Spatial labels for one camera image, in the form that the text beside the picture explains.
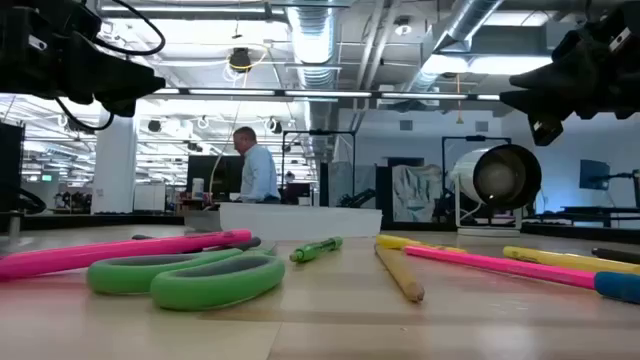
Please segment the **clear plastic supply box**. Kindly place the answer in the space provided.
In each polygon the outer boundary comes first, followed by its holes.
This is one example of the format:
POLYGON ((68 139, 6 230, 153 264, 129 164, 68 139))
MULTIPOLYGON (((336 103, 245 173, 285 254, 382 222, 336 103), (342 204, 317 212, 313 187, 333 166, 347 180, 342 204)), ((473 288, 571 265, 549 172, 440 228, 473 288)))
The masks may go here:
POLYGON ((331 237, 374 237, 381 228, 377 209, 222 203, 215 211, 186 210, 185 225, 199 232, 247 229, 275 241, 315 241, 331 237))

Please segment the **pink highlighter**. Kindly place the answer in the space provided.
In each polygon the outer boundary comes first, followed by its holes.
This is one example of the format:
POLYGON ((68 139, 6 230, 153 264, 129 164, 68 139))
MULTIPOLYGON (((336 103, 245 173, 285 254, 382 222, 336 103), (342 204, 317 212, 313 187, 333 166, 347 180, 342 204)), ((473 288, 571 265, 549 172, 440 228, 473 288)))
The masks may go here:
POLYGON ((251 238, 249 230, 236 229, 14 253, 0 258, 0 281, 86 268, 94 262, 111 258, 178 254, 197 248, 247 243, 251 238))

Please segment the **dark wall monitor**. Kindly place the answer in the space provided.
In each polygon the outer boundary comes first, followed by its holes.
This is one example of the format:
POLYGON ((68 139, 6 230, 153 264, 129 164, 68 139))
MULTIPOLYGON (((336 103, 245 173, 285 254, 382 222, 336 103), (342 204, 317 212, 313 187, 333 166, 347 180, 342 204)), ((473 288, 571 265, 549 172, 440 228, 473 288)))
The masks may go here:
POLYGON ((606 191, 609 188, 610 166, 606 162, 580 161, 579 188, 606 191))

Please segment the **pink pen blue cap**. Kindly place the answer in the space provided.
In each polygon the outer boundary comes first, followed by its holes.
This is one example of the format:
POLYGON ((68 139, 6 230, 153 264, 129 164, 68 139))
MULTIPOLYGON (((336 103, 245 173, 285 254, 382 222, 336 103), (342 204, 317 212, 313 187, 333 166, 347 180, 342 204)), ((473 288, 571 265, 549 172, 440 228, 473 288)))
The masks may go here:
POLYGON ((640 304, 640 275, 616 272, 587 272, 504 258, 458 253, 420 246, 405 246, 407 255, 438 260, 483 270, 539 279, 595 290, 604 297, 640 304))

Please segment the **green mechanical pencil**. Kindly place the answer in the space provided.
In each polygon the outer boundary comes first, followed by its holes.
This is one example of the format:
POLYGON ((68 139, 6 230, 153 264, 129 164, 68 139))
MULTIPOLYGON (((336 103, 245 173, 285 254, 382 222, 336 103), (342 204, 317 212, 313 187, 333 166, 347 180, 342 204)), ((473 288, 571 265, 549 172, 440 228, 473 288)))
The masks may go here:
POLYGON ((294 263, 306 263, 312 261, 324 253, 339 250, 343 244, 342 237, 332 237, 321 242, 312 242, 296 248, 289 260, 294 263))

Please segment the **yellow pen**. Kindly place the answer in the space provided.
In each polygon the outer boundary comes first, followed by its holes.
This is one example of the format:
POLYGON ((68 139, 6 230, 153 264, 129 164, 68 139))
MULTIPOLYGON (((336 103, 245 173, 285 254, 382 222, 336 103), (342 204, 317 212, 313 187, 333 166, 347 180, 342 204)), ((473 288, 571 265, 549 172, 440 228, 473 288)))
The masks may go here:
POLYGON ((513 246, 505 246, 503 255, 514 260, 575 270, 640 275, 640 265, 582 255, 554 253, 513 246))

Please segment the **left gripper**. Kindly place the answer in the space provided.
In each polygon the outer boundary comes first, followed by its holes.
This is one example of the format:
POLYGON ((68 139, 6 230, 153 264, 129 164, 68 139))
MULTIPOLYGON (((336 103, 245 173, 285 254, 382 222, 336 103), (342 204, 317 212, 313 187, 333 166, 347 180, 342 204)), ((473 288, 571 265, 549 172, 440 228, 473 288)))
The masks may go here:
POLYGON ((0 0, 0 93, 94 100, 133 117, 138 98, 165 87, 150 67, 98 50, 87 0, 0 0))

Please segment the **black computer monitor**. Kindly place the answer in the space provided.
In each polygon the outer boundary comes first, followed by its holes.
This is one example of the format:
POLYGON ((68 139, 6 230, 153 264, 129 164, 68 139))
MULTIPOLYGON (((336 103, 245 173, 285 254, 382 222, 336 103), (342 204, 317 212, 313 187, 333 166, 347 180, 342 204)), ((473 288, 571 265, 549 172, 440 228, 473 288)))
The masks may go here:
POLYGON ((230 201, 240 192, 244 158, 242 156, 197 155, 187 163, 187 192, 191 194, 192 179, 204 179, 204 199, 230 201))

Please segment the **black work table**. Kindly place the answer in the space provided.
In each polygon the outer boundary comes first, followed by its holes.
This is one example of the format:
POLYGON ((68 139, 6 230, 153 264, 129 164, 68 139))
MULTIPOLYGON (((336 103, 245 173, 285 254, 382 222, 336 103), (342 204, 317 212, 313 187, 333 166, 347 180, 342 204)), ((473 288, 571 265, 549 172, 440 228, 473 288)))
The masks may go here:
POLYGON ((576 222, 599 222, 610 228, 613 222, 640 221, 640 208, 603 206, 565 206, 560 211, 545 211, 527 216, 528 220, 568 220, 576 222))

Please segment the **LED light bar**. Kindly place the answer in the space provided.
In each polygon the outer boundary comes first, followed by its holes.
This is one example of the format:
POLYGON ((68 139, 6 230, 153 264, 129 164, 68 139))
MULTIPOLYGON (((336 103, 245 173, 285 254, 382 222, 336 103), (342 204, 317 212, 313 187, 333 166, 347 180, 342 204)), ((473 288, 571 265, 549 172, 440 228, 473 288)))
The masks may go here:
POLYGON ((385 91, 339 91, 339 90, 287 90, 253 88, 164 88, 148 99, 204 97, 245 97, 245 98, 327 98, 327 99, 389 99, 389 100, 443 100, 499 102, 495 94, 443 93, 443 92, 385 92, 385 91))

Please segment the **white cabinet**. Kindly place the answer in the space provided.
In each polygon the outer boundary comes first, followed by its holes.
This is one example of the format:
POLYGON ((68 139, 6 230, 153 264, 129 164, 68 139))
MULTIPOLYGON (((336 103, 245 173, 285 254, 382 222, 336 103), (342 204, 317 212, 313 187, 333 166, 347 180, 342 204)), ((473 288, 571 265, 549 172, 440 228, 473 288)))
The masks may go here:
POLYGON ((137 184, 134 189, 134 211, 163 212, 166 202, 166 185, 137 184))

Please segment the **black pen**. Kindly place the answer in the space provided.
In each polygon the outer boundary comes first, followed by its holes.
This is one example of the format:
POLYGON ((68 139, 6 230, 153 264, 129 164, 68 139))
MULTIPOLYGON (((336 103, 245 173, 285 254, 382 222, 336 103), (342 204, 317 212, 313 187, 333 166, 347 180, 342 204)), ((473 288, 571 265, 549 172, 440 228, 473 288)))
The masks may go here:
POLYGON ((640 253, 613 250, 607 248, 593 248, 591 253, 601 259, 619 261, 640 265, 640 253))

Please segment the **yellow highlighter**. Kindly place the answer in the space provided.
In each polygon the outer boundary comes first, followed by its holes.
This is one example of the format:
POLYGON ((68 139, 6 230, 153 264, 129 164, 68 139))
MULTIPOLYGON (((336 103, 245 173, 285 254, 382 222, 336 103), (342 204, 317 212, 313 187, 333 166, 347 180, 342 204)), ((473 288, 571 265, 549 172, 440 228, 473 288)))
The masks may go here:
POLYGON ((456 247, 447 247, 442 245, 427 244, 420 241, 412 240, 404 237, 379 234, 376 236, 376 244, 388 249, 402 250, 407 246, 431 248, 457 253, 466 253, 466 250, 456 247))

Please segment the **yellow wooden pencil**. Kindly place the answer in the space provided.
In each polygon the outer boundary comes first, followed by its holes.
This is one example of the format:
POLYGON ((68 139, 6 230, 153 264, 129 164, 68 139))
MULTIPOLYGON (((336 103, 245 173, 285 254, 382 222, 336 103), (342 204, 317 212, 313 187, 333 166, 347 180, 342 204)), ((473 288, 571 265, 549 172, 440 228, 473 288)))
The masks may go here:
POLYGON ((424 287, 413 274, 403 253, 381 245, 375 246, 375 253, 402 291, 404 297, 410 302, 421 303, 425 296, 424 287))

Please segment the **green-handled scissors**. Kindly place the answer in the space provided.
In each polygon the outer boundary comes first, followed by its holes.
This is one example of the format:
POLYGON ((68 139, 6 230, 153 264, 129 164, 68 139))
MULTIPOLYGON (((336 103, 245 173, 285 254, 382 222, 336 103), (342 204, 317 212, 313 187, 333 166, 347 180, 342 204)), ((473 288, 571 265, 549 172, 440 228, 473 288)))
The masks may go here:
POLYGON ((86 278, 97 294, 147 294, 159 308, 201 311, 256 298, 277 287, 285 271, 276 256, 230 248, 101 260, 86 278))

